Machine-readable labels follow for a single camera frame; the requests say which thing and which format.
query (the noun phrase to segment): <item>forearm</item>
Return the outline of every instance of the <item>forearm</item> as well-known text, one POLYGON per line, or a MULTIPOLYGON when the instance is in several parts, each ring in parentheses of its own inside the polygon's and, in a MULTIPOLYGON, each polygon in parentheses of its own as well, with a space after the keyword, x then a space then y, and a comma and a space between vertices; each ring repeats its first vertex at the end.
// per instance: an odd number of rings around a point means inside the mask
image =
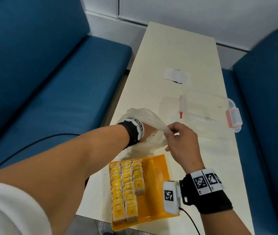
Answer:
POLYGON ((251 235, 234 210, 201 214, 201 219, 207 235, 251 235))
POLYGON ((31 195, 47 214, 53 234, 62 234, 80 205, 84 181, 128 142, 121 125, 99 128, 1 169, 0 182, 31 195))

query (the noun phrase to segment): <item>plastic bag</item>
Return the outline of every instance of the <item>plastic bag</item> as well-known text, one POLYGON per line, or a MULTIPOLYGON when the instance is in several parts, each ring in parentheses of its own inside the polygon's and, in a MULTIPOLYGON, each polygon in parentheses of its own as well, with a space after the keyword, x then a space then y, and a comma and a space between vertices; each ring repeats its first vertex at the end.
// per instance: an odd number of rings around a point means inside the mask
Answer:
POLYGON ((140 151, 156 150, 167 145, 167 139, 164 136, 164 132, 172 133, 172 131, 160 119, 160 117, 158 117, 151 110, 147 108, 130 108, 126 111, 126 114, 124 114, 116 124, 122 122, 125 118, 128 117, 135 117, 141 122, 158 129, 158 131, 150 135, 145 142, 137 143, 131 146, 133 149, 140 151))

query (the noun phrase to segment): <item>person's right arm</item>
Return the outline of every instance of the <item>person's right arm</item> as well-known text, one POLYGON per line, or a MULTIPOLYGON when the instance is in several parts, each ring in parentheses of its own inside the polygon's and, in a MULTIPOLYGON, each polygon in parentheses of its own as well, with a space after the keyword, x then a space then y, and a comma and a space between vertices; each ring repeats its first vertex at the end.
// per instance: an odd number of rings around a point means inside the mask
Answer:
MULTIPOLYGON (((186 174, 205 169, 200 154, 197 134, 186 125, 175 122, 168 126, 174 133, 164 133, 168 140, 168 147, 173 158, 184 169, 186 174)), ((234 210, 227 210, 212 214, 201 214, 205 234, 251 234, 234 210)))

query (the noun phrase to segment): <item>white sleeve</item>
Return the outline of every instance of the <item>white sleeve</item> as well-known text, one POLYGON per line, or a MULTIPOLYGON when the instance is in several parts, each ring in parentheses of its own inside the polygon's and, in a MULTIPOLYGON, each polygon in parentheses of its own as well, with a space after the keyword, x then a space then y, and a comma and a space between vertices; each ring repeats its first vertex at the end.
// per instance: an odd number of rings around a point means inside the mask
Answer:
POLYGON ((0 234, 52 235, 49 220, 34 198, 0 183, 0 234))

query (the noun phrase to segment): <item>blue bench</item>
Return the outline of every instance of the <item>blue bench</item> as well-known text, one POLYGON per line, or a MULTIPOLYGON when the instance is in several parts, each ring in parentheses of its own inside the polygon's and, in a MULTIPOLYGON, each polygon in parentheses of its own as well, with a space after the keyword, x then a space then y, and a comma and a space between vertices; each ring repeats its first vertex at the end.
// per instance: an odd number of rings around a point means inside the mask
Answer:
POLYGON ((0 0, 0 163, 101 125, 131 48, 88 33, 80 0, 0 0))
POLYGON ((240 109, 235 134, 256 234, 278 234, 278 30, 233 67, 222 69, 240 109))

